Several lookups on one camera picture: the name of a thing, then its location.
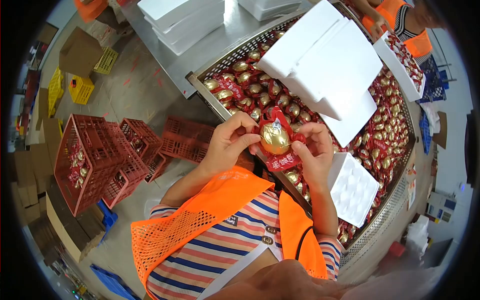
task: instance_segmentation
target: person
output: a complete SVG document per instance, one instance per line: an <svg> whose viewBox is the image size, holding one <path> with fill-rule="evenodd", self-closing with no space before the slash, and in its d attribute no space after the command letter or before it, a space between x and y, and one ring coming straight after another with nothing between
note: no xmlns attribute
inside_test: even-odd
<svg viewBox="0 0 480 300"><path fill-rule="evenodd" d="M135 265L153 299L225 299L215 294L248 282L261 285L266 274L278 281L264 288L297 292L280 278L287 271L325 287L336 281L341 245L327 187L333 145L326 126L304 124L307 144L291 145L303 161L312 219L285 192L277 196L266 171L251 172L255 168L243 151L258 151L261 137L250 133L254 126L244 112L218 125L199 166L170 187L149 220L132 223Z"/></svg>
<svg viewBox="0 0 480 300"><path fill-rule="evenodd" d="M78 13L85 23L97 20L112 27L118 35L126 36L133 32L128 21L119 23L113 8L107 0L73 0Z"/></svg>
<svg viewBox="0 0 480 300"><path fill-rule="evenodd" d="M395 33L421 65L432 54L432 44L426 28L443 27L440 18L424 0L413 0L414 6L403 0L352 0L364 13L362 23L374 41L385 31Z"/></svg>

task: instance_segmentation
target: red plastic crate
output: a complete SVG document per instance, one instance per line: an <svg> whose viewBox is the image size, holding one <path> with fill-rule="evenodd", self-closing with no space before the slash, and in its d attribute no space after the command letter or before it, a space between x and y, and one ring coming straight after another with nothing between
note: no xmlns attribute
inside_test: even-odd
<svg viewBox="0 0 480 300"><path fill-rule="evenodd" d="M113 136L118 139L119 144L125 149L127 154L125 164L119 171L125 179L125 184L122 185L112 179L105 188L103 202L111 209L133 193L140 182L148 175L148 168L132 149L120 130L120 126L115 122L107 122L107 124L110 130L112 130Z"/></svg>
<svg viewBox="0 0 480 300"><path fill-rule="evenodd" d="M173 157L161 154L160 152L157 153L148 166L149 173L145 178L147 183L151 183L158 177L162 176L165 173L168 165L172 162Z"/></svg>
<svg viewBox="0 0 480 300"><path fill-rule="evenodd" d="M214 127L168 116L163 128L162 154L199 164L205 157Z"/></svg>
<svg viewBox="0 0 480 300"><path fill-rule="evenodd" d="M160 150L162 146L162 140L153 132L153 130L148 127L145 122L140 120L133 120L124 118L120 124L120 129L123 134L127 135L128 131L133 129L138 136L142 137L142 141L145 143L145 148L141 153L139 153L139 157L145 163L145 165L149 165L155 155Z"/></svg>
<svg viewBox="0 0 480 300"><path fill-rule="evenodd" d="M80 144L90 166L81 189L68 179L72 146ZM71 114L57 152L54 175L73 216L97 203L106 185L125 162L125 153L105 118Z"/></svg>

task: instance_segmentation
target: yellow plastic crate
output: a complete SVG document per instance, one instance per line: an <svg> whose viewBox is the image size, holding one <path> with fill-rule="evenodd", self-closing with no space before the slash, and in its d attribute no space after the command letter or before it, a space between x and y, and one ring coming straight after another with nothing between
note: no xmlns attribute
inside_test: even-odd
<svg viewBox="0 0 480 300"><path fill-rule="evenodd" d="M63 75L57 67L48 83L48 117L55 115L55 103L63 96L62 81Z"/></svg>
<svg viewBox="0 0 480 300"><path fill-rule="evenodd" d="M94 84L88 77L82 78L74 75L72 79L76 81L76 87L72 87L68 84L68 90L72 96L73 102L77 104L87 104L87 101L95 88Z"/></svg>
<svg viewBox="0 0 480 300"><path fill-rule="evenodd" d="M108 75L110 74L110 71L112 70L112 67L113 67L113 63L115 62L119 54L113 51L113 49L109 47L102 47L102 49L103 49L103 56L96 63L95 67L93 67L93 71Z"/></svg>

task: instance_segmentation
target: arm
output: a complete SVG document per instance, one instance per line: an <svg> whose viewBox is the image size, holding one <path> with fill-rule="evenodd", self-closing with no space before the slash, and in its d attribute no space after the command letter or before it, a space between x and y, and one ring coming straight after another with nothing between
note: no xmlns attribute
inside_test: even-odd
<svg viewBox="0 0 480 300"><path fill-rule="evenodd" d="M180 207L192 198L216 175L231 170L242 151L260 141L252 132L257 123L246 113L237 112L215 128L207 154L192 172L172 185L161 204Z"/></svg>
<svg viewBox="0 0 480 300"><path fill-rule="evenodd" d="M303 162L303 177L308 183L312 199L313 226L318 238L336 240L338 218L327 184L333 159L332 140L327 127L319 123L303 125L300 133L307 138L307 145L294 142L292 148Z"/></svg>

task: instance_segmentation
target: orange mesh safety vest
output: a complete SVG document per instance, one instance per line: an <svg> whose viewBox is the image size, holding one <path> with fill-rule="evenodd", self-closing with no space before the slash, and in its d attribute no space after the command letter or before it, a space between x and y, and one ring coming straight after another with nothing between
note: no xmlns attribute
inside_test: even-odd
<svg viewBox="0 0 480 300"><path fill-rule="evenodd" d="M80 0L73 0L73 2L85 23L95 20L108 6L107 0L93 0L89 4L83 4Z"/></svg>
<svg viewBox="0 0 480 300"><path fill-rule="evenodd" d="M138 277L147 293L149 274L173 252L202 232L235 214L252 199L273 186L250 171L234 166L215 176L194 197L174 214L132 223L133 260ZM284 259L295 259L299 242L313 221L293 199L282 192L278 204ZM308 230L301 243L298 261L309 275L328 279L322 250L313 230Z"/></svg>
<svg viewBox="0 0 480 300"><path fill-rule="evenodd" d="M385 0L380 3L376 11L378 11L388 22L391 28L395 28L395 19L396 13L403 5L409 5L402 0ZM362 19L363 26L368 30L368 32L372 33L371 27L373 26L373 20L371 17L365 15ZM387 31L385 25L382 26L383 31ZM407 49L410 51L413 57L423 56L428 54L432 49L432 44L430 43L430 39L428 38L427 31L424 30L421 34L416 37L409 38L405 42L403 42Z"/></svg>

